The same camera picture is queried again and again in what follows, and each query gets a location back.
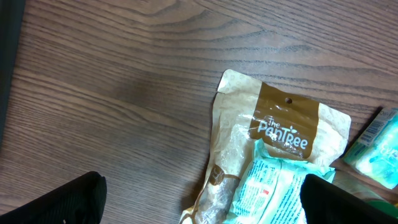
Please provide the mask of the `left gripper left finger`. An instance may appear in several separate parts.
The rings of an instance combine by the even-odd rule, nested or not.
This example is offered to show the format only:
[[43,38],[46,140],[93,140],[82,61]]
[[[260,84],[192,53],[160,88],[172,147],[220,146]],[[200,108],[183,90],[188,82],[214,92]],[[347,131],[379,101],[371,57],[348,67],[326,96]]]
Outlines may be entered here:
[[90,171],[1,215],[1,224],[99,224],[106,196],[106,178]]

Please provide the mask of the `brown nut pouch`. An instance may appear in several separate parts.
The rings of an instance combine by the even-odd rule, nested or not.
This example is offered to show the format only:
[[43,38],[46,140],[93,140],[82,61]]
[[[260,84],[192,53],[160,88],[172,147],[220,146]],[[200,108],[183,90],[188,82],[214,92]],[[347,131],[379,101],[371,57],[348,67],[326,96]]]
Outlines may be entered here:
[[181,223],[224,223],[257,140],[272,157],[332,167],[351,126],[347,114],[230,69],[221,77],[212,117],[205,183]]

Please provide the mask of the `mint green snack packet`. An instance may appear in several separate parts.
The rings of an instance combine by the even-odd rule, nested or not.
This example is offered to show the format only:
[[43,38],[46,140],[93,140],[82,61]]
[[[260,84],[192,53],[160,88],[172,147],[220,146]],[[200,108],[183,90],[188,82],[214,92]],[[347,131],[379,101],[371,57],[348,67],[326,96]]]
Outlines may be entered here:
[[329,183],[332,167],[308,161],[272,157],[263,140],[254,143],[253,159],[235,190],[224,223],[297,224],[306,223],[300,189],[306,175],[313,174]]

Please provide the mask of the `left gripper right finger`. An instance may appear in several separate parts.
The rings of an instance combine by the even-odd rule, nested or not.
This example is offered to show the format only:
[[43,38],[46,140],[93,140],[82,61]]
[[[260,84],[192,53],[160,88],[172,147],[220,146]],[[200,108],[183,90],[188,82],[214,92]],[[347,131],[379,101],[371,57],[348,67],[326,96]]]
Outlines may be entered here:
[[380,210],[313,174],[306,176],[300,200],[308,223],[397,224],[397,212]]

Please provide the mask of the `small teal tissue pack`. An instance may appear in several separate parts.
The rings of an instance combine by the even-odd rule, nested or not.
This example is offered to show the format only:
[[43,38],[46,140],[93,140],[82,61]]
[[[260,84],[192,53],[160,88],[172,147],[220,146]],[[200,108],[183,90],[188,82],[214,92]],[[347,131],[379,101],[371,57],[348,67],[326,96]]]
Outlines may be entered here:
[[350,147],[343,160],[388,189],[397,186],[397,109],[384,108]]

